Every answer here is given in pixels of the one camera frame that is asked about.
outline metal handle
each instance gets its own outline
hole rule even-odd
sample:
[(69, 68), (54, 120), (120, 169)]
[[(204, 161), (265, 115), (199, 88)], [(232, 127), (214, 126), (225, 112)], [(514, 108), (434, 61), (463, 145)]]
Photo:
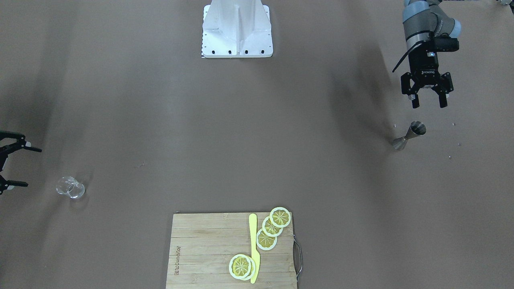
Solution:
[(298, 253), (299, 253), (299, 257), (300, 257), (300, 268), (298, 270), (296, 270), (296, 264), (294, 264), (294, 261), (293, 261), (293, 264), (295, 266), (295, 272), (296, 272), (296, 281), (298, 282), (299, 278), (300, 278), (300, 273), (302, 272), (302, 269), (303, 269), (302, 247), (296, 240), (296, 235), (293, 235), (292, 237), (293, 237), (293, 246), (296, 245), (296, 247), (298, 248)]

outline glass cup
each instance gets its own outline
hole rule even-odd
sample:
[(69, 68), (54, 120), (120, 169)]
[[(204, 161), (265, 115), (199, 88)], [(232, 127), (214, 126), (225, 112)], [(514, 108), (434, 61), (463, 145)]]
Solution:
[(57, 182), (56, 189), (57, 193), (66, 195), (70, 198), (80, 198), (86, 191), (83, 184), (70, 176), (60, 178)]

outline jigger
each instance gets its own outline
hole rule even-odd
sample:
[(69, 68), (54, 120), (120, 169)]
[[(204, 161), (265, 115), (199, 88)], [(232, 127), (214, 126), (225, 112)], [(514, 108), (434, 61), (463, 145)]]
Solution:
[(424, 135), (427, 132), (427, 128), (421, 121), (413, 121), (407, 134), (404, 137), (399, 137), (393, 140), (393, 147), (397, 151), (401, 151), (405, 148), (407, 141), (411, 138), (415, 138), (420, 135)]

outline yellow knife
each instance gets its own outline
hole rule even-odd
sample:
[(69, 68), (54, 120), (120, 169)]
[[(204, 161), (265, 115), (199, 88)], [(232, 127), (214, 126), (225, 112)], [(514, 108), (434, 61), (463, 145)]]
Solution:
[(248, 223), (250, 224), (250, 246), (252, 259), (255, 262), (255, 274), (250, 279), (250, 283), (254, 284), (259, 274), (259, 267), (261, 266), (261, 254), (257, 251), (257, 215), (250, 214), (248, 216)]

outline white metal pedestal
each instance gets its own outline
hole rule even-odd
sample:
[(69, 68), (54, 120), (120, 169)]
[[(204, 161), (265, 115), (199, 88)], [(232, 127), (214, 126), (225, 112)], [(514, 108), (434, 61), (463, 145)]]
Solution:
[(212, 0), (204, 8), (202, 57), (271, 57), (269, 19), (269, 7), (261, 0)]

